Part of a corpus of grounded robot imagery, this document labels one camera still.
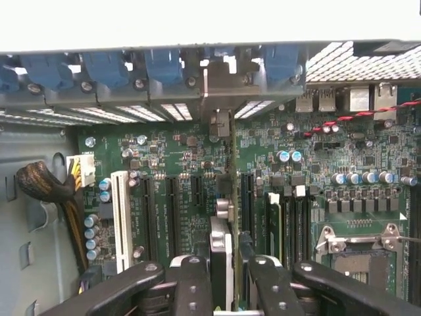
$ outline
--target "chip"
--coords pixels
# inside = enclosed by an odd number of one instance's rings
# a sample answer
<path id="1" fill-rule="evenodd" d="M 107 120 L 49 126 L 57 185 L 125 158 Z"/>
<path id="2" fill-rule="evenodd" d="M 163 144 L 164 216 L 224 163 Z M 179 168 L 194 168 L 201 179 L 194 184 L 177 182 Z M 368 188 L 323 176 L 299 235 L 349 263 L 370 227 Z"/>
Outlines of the chip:
<path id="1" fill-rule="evenodd" d="M 320 173 L 320 165 L 318 163 L 311 165 L 311 173 Z"/>

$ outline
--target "metal bracket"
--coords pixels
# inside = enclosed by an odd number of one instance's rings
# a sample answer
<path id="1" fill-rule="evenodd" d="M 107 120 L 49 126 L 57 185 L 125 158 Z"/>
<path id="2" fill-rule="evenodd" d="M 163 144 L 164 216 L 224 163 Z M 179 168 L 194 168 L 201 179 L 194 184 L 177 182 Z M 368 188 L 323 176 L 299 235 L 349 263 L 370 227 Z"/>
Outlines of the metal bracket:
<path id="1" fill-rule="evenodd" d="M 389 251 L 400 251 L 399 240 L 401 235 L 396 224 L 389 223 L 381 234 L 373 234 L 367 236 L 347 236 L 337 237 L 333 227 L 326 225 L 322 229 L 322 233 L 316 246 L 316 261 L 321 263 L 322 256 L 341 253 L 345 251 L 348 244 L 372 244 L 373 250 L 385 249 Z"/>
<path id="2" fill-rule="evenodd" d="M 397 87 L 390 83 L 376 86 L 374 110 L 388 109 L 397 105 Z M 374 120 L 396 120 L 396 111 L 384 111 L 374 114 Z"/>

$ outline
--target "white connector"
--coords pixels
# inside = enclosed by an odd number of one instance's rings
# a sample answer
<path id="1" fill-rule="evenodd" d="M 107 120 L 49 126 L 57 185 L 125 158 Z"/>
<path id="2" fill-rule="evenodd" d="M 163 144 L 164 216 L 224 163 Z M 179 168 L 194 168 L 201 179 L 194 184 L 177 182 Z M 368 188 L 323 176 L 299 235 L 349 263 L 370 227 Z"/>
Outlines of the white connector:
<path id="1" fill-rule="evenodd" d="M 66 168 L 68 170 L 73 159 L 80 160 L 80 174 L 82 177 L 82 188 L 95 184 L 95 159 L 93 155 L 76 155 L 66 157 Z"/>
<path id="2" fill-rule="evenodd" d="M 127 171 L 111 173 L 117 273 L 129 269 L 133 265 L 132 219 L 128 181 Z"/>

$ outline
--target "white power connector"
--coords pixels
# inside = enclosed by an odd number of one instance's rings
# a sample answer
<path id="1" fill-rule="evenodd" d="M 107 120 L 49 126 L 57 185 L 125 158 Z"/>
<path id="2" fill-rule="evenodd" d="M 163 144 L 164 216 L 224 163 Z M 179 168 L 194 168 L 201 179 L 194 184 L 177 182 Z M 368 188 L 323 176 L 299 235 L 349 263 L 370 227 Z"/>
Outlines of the white power connector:
<path id="1" fill-rule="evenodd" d="M 66 157 L 66 168 L 68 170 L 73 159 L 80 160 L 80 174 L 82 177 L 82 188 L 95 184 L 95 159 L 93 155 L 76 155 Z"/>

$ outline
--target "pcie slot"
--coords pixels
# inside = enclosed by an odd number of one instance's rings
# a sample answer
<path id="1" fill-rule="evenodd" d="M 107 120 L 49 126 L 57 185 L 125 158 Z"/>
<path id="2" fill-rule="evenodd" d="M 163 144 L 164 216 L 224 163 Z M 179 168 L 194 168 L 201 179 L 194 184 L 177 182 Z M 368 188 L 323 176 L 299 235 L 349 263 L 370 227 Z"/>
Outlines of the pcie slot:
<path id="1" fill-rule="evenodd" d="M 133 265 L 132 220 L 127 171 L 113 172 L 111 184 L 117 273 L 121 273 Z"/>
<path id="2" fill-rule="evenodd" d="M 194 206 L 203 206 L 202 176 L 191 176 L 191 199 Z"/>
<path id="3" fill-rule="evenodd" d="M 252 173 L 241 174 L 241 221 L 242 231 L 254 237 L 255 177 Z"/>
<path id="4" fill-rule="evenodd" d="M 157 216 L 155 213 L 155 185 L 151 176 L 140 178 L 141 209 L 145 222 L 148 260 L 158 259 Z"/>
<path id="5" fill-rule="evenodd" d="M 181 254 L 181 221 L 180 221 L 180 196 L 177 176 L 165 178 L 166 212 L 168 216 L 168 240 L 170 257 Z"/>

